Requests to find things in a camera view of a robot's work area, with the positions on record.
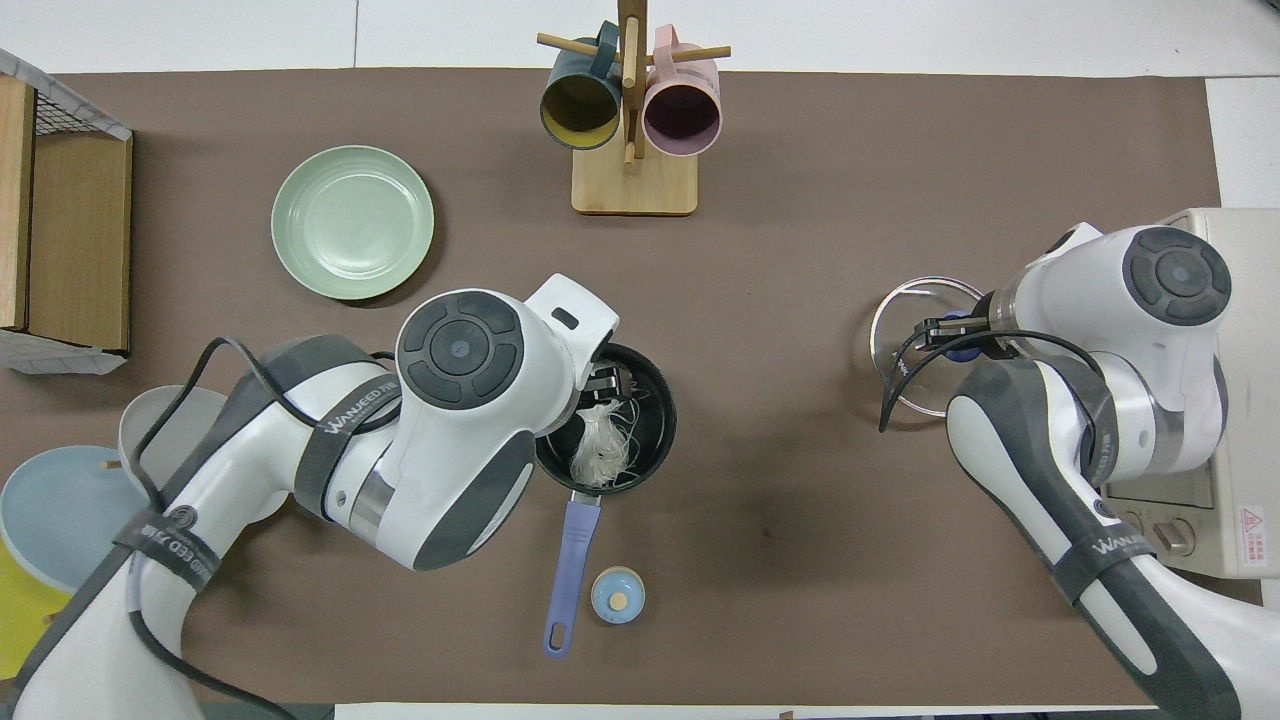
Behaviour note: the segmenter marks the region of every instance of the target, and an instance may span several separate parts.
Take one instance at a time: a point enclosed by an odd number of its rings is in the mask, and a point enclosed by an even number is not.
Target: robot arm
[[[1157,562],[1094,491],[1107,478],[1088,470],[1106,468],[1123,482],[1208,459],[1225,427],[1213,331],[1229,296],[1225,263],[1194,236],[1160,225],[1103,236],[1078,225],[974,315],[992,331],[1070,341],[1105,379],[1059,347],[1018,338],[1005,348],[1021,359],[977,368],[947,407],[965,473],[1134,682],[1178,719],[1275,716],[1280,615]],[[1082,402],[1098,396],[1114,398],[1108,416]]]
[[[198,720],[172,666],[187,609],[241,530],[289,493],[407,568],[476,552],[520,498],[534,437],[571,415],[617,322],[553,275],[525,302],[470,290],[422,304],[397,338],[397,374],[335,336],[271,351],[274,391],[246,375],[182,468],[160,479],[156,512],[131,524],[137,533],[32,651],[12,716]],[[274,392],[316,421],[300,421]],[[161,648],[148,651],[138,615]]]
[[[1157,706],[1178,719],[1274,717],[1280,615],[1198,588],[1143,552],[1142,536],[1080,474],[1088,419],[1075,392],[1043,361],[975,369],[947,407],[956,460]]]

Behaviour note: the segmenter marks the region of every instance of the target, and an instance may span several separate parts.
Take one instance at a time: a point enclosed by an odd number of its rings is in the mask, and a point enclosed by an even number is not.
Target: black strap
[[[1053,565],[1053,584],[1075,605],[1084,589],[1116,562],[1135,555],[1155,555],[1142,533],[1128,523],[1103,525],[1075,541]]]
[[[311,430],[311,439],[302,451],[298,471],[293,477],[293,496],[300,505],[325,520],[333,520],[324,511],[324,495],[342,454],[347,451],[351,436],[399,396],[399,382],[394,375],[378,375],[351,391],[320,419]]]
[[[134,515],[111,542],[164,565],[197,593],[205,589],[223,561],[205,541],[150,507]]]

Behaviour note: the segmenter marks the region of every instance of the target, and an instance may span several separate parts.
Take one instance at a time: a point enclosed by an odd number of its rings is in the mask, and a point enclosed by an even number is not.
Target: dark green mug
[[[580,37],[579,42],[594,45],[595,56],[561,50],[539,110],[543,127],[557,142],[571,150],[590,150],[608,142],[618,131],[622,73],[613,61],[618,51],[618,26],[605,20],[599,35]]]

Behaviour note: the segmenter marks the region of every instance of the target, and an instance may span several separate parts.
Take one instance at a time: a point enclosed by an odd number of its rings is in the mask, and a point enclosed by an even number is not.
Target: oven knob
[[[1188,556],[1196,552],[1196,530],[1192,524],[1181,518],[1174,518],[1167,523],[1156,523],[1151,527],[1156,539],[1172,555]]]
[[[1120,519],[1133,525],[1133,529],[1138,530],[1138,534],[1142,534],[1146,530],[1146,528],[1142,527],[1142,518],[1133,510],[1125,510],[1121,512]]]

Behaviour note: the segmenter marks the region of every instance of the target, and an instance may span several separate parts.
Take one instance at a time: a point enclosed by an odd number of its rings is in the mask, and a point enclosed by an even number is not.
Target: brown tabletop
[[[588,582],[639,571],[635,623],[584,602],[570,657],[541,655],[568,492],[539,474],[481,552],[425,574],[289,502],[197,600],[202,669],[314,702],[1146,702],[942,427],[876,432],[865,347],[902,281],[992,288],[1080,220],[1217,205],[1203,82],[726,73],[700,206],[657,219],[571,210],[570,152],[536,117],[544,70],[64,79],[137,132],[133,355],[105,377],[0,373],[0,477],[114,446],[124,405],[182,382],[214,336],[389,348],[435,293],[526,297],[556,272],[620,313],[616,341],[678,404],[669,460],[605,498],[588,564]],[[289,170],[347,143],[406,159],[436,210],[424,266],[361,304],[294,282],[268,223]],[[228,354],[204,384],[241,373]]]

